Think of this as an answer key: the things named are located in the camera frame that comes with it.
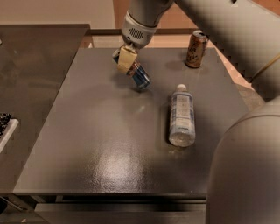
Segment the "beige taped gripper finger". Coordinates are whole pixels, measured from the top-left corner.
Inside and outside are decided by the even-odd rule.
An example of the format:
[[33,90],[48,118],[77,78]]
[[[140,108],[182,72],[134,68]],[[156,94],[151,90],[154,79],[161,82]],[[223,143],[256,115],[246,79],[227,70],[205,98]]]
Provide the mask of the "beige taped gripper finger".
[[134,61],[137,59],[137,50],[132,45],[124,45],[120,48],[117,68],[120,72],[126,74]]

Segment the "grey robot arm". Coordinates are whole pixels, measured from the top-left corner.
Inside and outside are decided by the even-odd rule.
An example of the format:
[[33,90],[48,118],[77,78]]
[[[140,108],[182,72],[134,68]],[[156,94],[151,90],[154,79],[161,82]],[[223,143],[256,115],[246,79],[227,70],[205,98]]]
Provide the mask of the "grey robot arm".
[[249,111],[223,82],[197,93],[221,118],[234,118],[213,152],[206,224],[280,224],[279,16],[253,0],[130,0],[124,42],[147,46],[173,4],[264,100]]

